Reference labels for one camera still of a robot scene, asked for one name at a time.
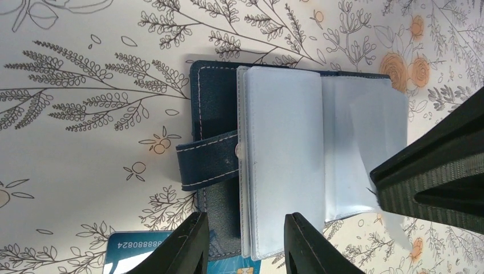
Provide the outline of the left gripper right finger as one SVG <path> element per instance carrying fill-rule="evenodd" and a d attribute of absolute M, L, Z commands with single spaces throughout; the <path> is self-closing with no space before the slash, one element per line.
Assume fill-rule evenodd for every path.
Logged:
<path fill-rule="evenodd" d="M 285 215 L 284 253 L 286 273 L 363 273 L 299 212 Z"/>

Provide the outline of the blue card holder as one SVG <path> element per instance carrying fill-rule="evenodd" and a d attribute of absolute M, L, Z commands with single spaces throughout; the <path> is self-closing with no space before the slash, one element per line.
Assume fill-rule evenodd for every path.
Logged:
<path fill-rule="evenodd" d="M 284 219 L 317 229 L 381 212 L 370 172 L 407 145 L 408 98 L 381 74 L 196 61 L 182 189 L 208 215 L 210 260 L 266 259 Z"/>

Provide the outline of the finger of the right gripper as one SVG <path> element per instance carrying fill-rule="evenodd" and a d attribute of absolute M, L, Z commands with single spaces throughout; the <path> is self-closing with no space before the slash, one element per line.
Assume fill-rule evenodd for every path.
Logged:
<path fill-rule="evenodd" d="M 382 210 L 483 233 L 483 154 L 376 187 Z"/>
<path fill-rule="evenodd" d="M 370 173 L 377 188 L 402 182 L 452 160 L 483 152 L 481 88 L 430 131 Z"/>

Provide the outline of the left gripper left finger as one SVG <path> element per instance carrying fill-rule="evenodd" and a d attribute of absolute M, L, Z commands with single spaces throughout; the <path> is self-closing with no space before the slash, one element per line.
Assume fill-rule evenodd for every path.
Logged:
<path fill-rule="evenodd" d="M 207 273 L 208 216 L 194 212 L 128 274 Z"/>

